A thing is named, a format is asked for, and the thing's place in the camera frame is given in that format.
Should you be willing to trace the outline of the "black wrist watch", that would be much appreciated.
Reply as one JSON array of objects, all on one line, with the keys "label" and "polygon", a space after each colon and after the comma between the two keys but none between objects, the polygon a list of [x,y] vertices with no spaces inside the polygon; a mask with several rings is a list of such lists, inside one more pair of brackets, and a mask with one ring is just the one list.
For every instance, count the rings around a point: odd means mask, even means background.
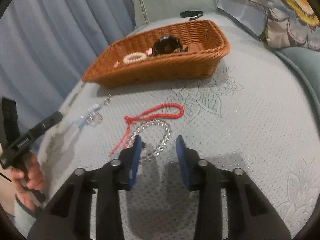
[{"label": "black wrist watch", "polygon": [[187,52],[188,47],[184,47],[181,40],[172,35],[159,38],[152,46],[152,56],[166,55],[172,53]]}]

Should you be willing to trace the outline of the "silver hair clip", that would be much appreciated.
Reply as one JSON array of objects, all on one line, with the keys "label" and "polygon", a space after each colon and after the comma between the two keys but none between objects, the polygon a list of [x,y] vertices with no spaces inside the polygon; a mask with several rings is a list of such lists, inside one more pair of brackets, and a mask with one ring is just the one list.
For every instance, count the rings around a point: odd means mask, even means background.
[{"label": "silver hair clip", "polygon": [[149,48],[148,50],[145,51],[147,56],[152,56],[153,52],[152,52],[152,48]]}]

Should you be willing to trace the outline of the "light blue bed cover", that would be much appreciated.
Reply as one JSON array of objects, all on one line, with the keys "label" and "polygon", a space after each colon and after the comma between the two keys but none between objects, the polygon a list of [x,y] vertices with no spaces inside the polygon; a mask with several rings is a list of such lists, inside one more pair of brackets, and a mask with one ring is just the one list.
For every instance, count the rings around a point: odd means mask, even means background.
[{"label": "light blue bed cover", "polygon": [[[265,44],[227,17],[207,14],[231,50],[207,79],[178,80],[108,89],[79,83],[65,100],[63,121],[44,137],[38,153],[52,197],[76,168],[88,171],[116,158],[125,117],[163,103],[184,115],[159,124],[135,124],[148,152],[131,191],[120,193],[126,239],[192,239],[197,193],[184,186],[176,138],[216,167],[242,168],[268,198],[292,237],[313,213],[319,197],[319,131],[315,109],[296,74]],[[79,130],[73,123],[108,93],[103,122]]]}]

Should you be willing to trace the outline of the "blue curtain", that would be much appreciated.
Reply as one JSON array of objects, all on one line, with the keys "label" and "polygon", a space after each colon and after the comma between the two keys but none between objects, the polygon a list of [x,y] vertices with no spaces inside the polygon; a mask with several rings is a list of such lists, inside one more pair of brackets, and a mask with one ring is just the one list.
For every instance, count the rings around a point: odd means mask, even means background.
[{"label": "blue curtain", "polygon": [[131,0],[12,0],[1,17],[1,96],[15,100],[20,131],[57,111],[134,26]]}]

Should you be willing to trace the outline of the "teal plain pillow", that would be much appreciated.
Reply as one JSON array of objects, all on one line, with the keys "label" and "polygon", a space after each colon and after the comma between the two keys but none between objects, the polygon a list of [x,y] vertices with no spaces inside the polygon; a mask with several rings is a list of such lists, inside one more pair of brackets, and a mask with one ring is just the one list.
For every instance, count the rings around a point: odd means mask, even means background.
[{"label": "teal plain pillow", "polygon": [[319,116],[319,51],[289,47],[275,50],[274,53],[302,79]]}]

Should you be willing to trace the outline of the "brown wicker basket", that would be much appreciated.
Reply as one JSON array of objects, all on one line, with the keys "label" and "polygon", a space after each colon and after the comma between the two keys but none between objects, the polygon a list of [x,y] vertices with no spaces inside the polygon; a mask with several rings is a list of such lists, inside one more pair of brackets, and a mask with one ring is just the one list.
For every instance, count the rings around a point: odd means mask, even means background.
[{"label": "brown wicker basket", "polygon": [[[187,52],[148,57],[124,63],[131,53],[144,53],[162,37],[178,38]],[[82,76],[83,82],[116,88],[143,83],[204,79],[214,74],[230,45],[210,20],[175,23],[128,36],[107,47]]]}]

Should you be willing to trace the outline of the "floral sunflower pillow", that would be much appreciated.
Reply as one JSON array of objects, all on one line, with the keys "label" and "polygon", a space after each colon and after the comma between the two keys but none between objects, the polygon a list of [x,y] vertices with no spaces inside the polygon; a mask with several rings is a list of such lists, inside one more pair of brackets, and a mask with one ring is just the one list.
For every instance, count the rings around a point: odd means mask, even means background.
[{"label": "floral sunflower pillow", "polygon": [[319,19],[307,0],[267,0],[267,44],[319,51]]}]

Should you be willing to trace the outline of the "striped blue pillow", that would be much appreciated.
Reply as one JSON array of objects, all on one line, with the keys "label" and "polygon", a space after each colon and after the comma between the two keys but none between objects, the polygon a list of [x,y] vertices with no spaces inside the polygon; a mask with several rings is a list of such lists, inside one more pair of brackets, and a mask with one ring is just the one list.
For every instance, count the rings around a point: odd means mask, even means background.
[{"label": "striped blue pillow", "polygon": [[268,17],[267,0],[218,0],[217,8],[253,37],[263,36]]}]

